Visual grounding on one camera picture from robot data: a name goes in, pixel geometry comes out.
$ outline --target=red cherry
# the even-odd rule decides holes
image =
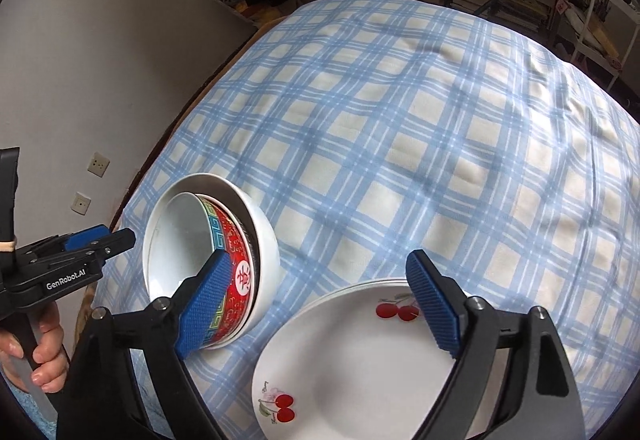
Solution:
[[[393,303],[380,303],[376,306],[376,314],[382,319],[389,319],[398,313],[398,305]]]
[[[289,409],[288,407],[283,407],[278,412],[276,417],[278,418],[278,422],[291,422],[296,417],[296,414],[293,412],[292,409]]]
[[[276,406],[278,407],[289,407],[293,404],[293,397],[286,393],[278,395],[276,397]]]
[[[413,305],[401,306],[398,309],[398,317],[402,321],[413,321],[418,315],[420,315],[420,311]]]

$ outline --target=blue and white plaid tablecloth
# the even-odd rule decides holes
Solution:
[[[276,330],[326,292],[401,276],[418,247],[499,308],[549,309],[592,433],[640,368],[638,136],[591,80],[515,32],[413,0],[318,1],[181,124],[124,211],[138,244],[105,268],[95,305],[148,304],[149,214],[174,181],[210,171],[260,203],[282,256],[263,321],[188,359],[230,438],[262,438],[250,385]]]

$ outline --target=screw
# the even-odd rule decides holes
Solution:
[[[168,297],[158,297],[154,299],[152,305],[156,310],[166,310],[169,308],[169,305],[171,305],[171,299]]]
[[[94,308],[94,311],[91,312],[91,317],[94,319],[102,319],[107,315],[107,309],[104,306],[98,306]]]
[[[474,310],[482,310],[486,306],[486,301],[477,295],[470,297],[466,301]]]

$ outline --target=wall socket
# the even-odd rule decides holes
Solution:
[[[94,153],[94,156],[91,158],[91,162],[89,163],[89,167],[86,169],[90,171],[94,175],[103,176],[104,172],[107,170],[107,167],[111,160],[107,159],[105,156],[101,155],[97,151]]]
[[[75,211],[79,215],[84,216],[86,214],[86,210],[89,208],[90,203],[91,199],[89,197],[84,196],[80,193],[76,193],[74,202],[71,204],[71,210]]]

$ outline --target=textured blue pad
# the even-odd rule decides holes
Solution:
[[[86,247],[89,243],[95,242],[110,234],[109,229],[105,225],[97,225],[91,229],[85,229],[79,233],[72,234],[65,242],[66,251],[76,251]]]
[[[458,317],[414,253],[406,259],[406,280],[427,319],[438,348],[457,358],[460,351]]]
[[[175,351],[181,359],[186,359],[191,352],[202,346],[230,282],[231,257],[222,255],[180,314],[180,332]]]

